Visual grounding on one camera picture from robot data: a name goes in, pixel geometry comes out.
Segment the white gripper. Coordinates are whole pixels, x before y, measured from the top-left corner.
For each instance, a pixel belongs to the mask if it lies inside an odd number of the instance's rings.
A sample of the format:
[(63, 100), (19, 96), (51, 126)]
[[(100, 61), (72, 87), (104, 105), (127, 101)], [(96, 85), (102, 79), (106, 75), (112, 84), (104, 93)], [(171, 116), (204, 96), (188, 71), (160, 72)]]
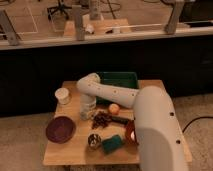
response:
[(96, 97), (86, 94), (80, 96), (80, 117), (82, 120), (89, 118), (89, 112), (96, 107)]

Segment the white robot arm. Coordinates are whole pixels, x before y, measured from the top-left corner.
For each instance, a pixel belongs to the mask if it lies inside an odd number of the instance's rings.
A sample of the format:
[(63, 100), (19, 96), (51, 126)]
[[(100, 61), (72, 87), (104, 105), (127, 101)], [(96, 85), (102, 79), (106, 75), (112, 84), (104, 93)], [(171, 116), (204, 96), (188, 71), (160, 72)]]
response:
[(142, 171), (189, 171), (174, 105), (164, 89), (104, 85), (96, 73), (81, 78), (76, 86), (81, 93), (82, 114), (91, 110), (97, 97), (133, 110)]

